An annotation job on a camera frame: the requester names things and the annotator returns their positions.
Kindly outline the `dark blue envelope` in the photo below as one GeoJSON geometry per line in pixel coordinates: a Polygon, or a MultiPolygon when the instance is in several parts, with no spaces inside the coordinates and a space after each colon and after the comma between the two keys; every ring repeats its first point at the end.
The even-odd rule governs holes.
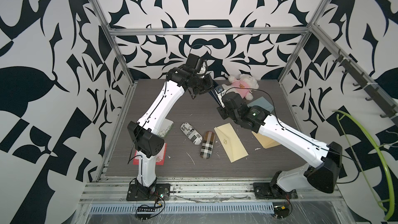
{"type": "Polygon", "coordinates": [[[222,101],[216,88],[211,89],[209,94],[213,97],[213,99],[217,102],[219,106],[222,106],[222,101]]]}

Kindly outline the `light blue envelope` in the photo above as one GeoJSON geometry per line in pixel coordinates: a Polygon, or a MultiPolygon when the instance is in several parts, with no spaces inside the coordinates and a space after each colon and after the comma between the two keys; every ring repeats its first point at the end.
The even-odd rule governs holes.
{"type": "Polygon", "coordinates": [[[274,106],[268,100],[266,100],[264,97],[260,97],[256,100],[250,102],[249,104],[247,104],[247,106],[248,107],[259,106],[259,107],[267,110],[268,112],[274,111],[274,106]]]}

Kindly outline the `cream envelope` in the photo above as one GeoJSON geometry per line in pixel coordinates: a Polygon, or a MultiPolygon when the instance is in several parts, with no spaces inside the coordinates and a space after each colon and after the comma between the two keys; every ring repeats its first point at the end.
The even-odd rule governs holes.
{"type": "Polygon", "coordinates": [[[248,156],[238,135],[230,123],[214,128],[231,163],[248,156]]]}

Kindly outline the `white letter paper green border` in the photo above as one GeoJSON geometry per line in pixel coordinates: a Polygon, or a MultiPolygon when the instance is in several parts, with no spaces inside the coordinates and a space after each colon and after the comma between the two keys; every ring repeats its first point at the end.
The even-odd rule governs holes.
{"type": "Polygon", "coordinates": [[[157,133],[157,136],[159,136],[160,138],[166,138],[166,136],[169,134],[169,132],[171,131],[172,127],[174,125],[174,122],[168,119],[164,119],[164,121],[162,122],[159,132],[157,133]]]}

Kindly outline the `tan envelope gold emblem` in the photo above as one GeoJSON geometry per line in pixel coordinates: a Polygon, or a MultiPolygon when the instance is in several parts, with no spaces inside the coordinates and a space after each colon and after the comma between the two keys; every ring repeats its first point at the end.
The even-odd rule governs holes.
{"type": "Polygon", "coordinates": [[[272,147],[276,147],[276,146],[280,145],[277,141],[273,140],[270,137],[264,136],[259,133],[255,133],[253,131],[252,131],[252,134],[255,136],[255,138],[258,140],[258,142],[261,144],[261,146],[264,149],[268,149],[268,148],[272,148],[272,147]]]}

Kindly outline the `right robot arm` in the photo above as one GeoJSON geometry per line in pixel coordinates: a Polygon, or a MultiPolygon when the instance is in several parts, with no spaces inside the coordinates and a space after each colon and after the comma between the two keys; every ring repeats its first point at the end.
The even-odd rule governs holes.
{"type": "Polygon", "coordinates": [[[334,192],[342,168],[340,144],[312,139],[264,108],[248,107],[235,92],[217,93],[217,99],[222,119],[230,118],[244,129],[271,138],[305,160],[301,167],[277,172],[268,186],[268,195],[280,198],[297,189],[316,189],[326,194],[334,192]]]}

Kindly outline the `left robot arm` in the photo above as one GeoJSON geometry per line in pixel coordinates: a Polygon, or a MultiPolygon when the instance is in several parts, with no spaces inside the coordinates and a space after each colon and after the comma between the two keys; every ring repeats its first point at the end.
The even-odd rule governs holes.
{"type": "Polygon", "coordinates": [[[147,112],[137,122],[128,124],[127,129],[137,151],[134,158],[139,159],[135,183],[138,188],[154,192],[157,181],[155,157],[164,146],[164,139],[158,136],[161,125],[186,91],[195,98],[213,89],[214,83],[207,71],[206,59],[189,54],[185,64],[168,71],[162,90],[147,112]]]}

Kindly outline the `white plush bear pink shirt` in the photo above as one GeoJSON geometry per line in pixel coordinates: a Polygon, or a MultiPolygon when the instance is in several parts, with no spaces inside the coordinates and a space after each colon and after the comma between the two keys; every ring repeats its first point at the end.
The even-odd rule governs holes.
{"type": "Polygon", "coordinates": [[[248,101],[254,99],[252,92],[259,89],[257,80],[248,74],[240,74],[238,77],[230,75],[228,80],[230,82],[230,85],[227,86],[229,91],[239,94],[241,98],[248,101]]]}

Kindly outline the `brown plaid glasses case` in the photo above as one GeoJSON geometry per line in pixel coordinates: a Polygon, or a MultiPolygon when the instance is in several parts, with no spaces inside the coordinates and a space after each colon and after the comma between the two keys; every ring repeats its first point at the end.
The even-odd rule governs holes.
{"type": "Polygon", "coordinates": [[[212,131],[207,131],[203,137],[202,140],[202,148],[200,151],[200,156],[203,159],[209,159],[212,154],[212,150],[214,147],[214,141],[215,141],[215,133],[212,131]]]}

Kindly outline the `white black patterned glasses case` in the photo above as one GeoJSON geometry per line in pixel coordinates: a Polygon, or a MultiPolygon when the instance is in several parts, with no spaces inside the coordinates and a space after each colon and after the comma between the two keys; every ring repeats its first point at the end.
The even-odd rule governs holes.
{"type": "Polygon", "coordinates": [[[190,123],[184,122],[180,129],[193,144],[200,145],[202,143],[202,136],[190,123]]]}

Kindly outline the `right black connector board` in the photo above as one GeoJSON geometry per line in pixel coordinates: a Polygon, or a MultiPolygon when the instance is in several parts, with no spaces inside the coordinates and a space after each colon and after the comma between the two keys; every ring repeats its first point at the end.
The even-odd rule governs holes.
{"type": "Polygon", "coordinates": [[[279,220],[286,219],[291,214],[291,209],[285,205],[274,206],[273,217],[279,220]]]}

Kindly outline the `black connector board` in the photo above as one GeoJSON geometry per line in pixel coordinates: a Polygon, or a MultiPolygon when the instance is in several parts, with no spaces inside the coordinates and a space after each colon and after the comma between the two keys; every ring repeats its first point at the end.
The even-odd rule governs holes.
{"type": "Polygon", "coordinates": [[[291,214],[291,209],[285,205],[274,206],[273,217],[279,220],[286,219],[291,214]]]}
{"type": "Polygon", "coordinates": [[[141,205],[135,211],[135,217],[140,220],[149,220],[151,218],[156,217],[163,211],[162,205],[149,206],[149,205],[141,205]]]}

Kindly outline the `left black connector board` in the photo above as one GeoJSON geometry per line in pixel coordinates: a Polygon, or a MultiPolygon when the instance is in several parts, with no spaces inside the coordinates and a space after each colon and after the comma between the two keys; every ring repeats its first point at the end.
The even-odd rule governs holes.
{"type": "Polygon", "coordinates": [[[156,217],[163,211],[162,205],[149,206],[149,205],[141,205],[135,211],[135,217],[140,220],[149,220],[151,218],[156,217]]]}

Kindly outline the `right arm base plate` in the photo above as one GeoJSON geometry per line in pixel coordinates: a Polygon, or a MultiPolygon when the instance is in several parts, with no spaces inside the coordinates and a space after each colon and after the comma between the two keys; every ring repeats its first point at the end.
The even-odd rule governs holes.
{"type": "Polygon", "coordinates": [[[285,192],[276,184],[272,183],[253,183],[253,189],[256,199],[274,200],[274,199],[297,199],[296,190],[285,192]]]}

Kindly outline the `black hook rail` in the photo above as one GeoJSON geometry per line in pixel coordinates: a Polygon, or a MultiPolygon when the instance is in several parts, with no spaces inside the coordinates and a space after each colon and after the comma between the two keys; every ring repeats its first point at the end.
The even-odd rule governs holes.
{"type": "Polygon", "coordinates": [[[338,57],[334,60],[334,63],[343,67],[344,75],[350,75],[353,78],[353,86],[364,90],[368,95],[365,100],[373,101],[382,110],[381,118],[388,118],[395,125],[398,125],[397,102],[353,58],[346,55],[341,49],[337,53],[338,57]]]}

